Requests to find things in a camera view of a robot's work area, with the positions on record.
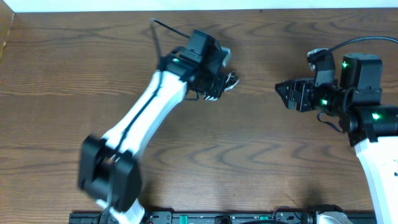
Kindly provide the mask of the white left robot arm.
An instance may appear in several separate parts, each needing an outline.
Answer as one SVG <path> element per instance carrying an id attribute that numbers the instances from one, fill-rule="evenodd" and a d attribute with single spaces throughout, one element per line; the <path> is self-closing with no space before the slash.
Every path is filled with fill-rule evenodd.
<path id="1" fill-rule="evenodd" d="M 101 138 L 88 136 L 81 145 L 78 187 L 103 211 L 95 223 L 140 223 L 142 177 L 139 159 L 163 120 L 189 91 L 216 101 L 239 81 L 223 73 L 231 51 L 214 37 L 193 31 L 185 46 L 159 55 L 152 79 L 134 106 Z"/>

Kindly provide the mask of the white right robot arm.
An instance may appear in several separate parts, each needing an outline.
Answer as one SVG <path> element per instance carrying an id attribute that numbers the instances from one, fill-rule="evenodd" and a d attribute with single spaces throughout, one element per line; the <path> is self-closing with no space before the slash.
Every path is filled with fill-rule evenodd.
<path id="1" fill-rule="evenodd" d="M 348 135 L 363 167 L 376 221 L 397 223 L 397 107 L 381 103 L 382 60 L 346 54 L 336 80 L 332 53 L 321 49 L 307 59 L 315 76 L 285 80 L 275 91 L 290 110 L 338 117 L 337 130 Z"/>

